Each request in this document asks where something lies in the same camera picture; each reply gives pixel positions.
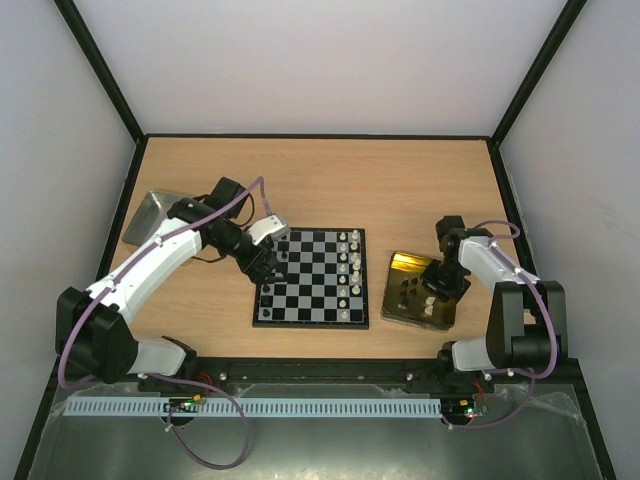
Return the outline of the black grey chess board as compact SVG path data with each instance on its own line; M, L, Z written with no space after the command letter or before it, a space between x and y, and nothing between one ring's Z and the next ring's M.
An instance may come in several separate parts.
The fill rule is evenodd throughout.
M283 279L256 288L254 327L369 328L363 228L293 228L275 247Z

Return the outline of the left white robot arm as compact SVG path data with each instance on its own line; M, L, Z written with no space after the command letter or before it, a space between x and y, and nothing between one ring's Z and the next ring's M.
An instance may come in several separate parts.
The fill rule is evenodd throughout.
M182 197L168 209L158 228L120 266L83 290L67 288L56 304L57 380L72 389L66 368L73 365L84 381L106 384L127 375L174 378L193 351L170 338L137 339L130 326L151 295L187 260L207 247L231 257L253 284L274 283L283 266L274 244L289 234L286 220L272 209L250 226L235 223L258 177L248 187L222 178L204 196Z

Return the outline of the gold metal tin tray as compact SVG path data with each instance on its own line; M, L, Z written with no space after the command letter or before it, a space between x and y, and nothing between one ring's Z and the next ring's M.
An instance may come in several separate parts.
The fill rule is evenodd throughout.
M392 254L381 307L384 320L439 332L454 326L456 303L438 296L422 280L432 262L407 252Z

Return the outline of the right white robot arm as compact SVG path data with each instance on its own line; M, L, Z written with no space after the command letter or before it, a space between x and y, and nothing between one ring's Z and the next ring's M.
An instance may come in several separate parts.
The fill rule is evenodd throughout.
M436 379L450 392L466 385L471 372L545 379L568 356L564 288L527 271L501 249L498 241L517 238L519 227L505 221L511 232L495 235L488 224L468 227L460 216L443 217L435 227L442 258L421 275L442 300L461 300L470 275L492 295L485 335L443 348L447 360L436 367Z

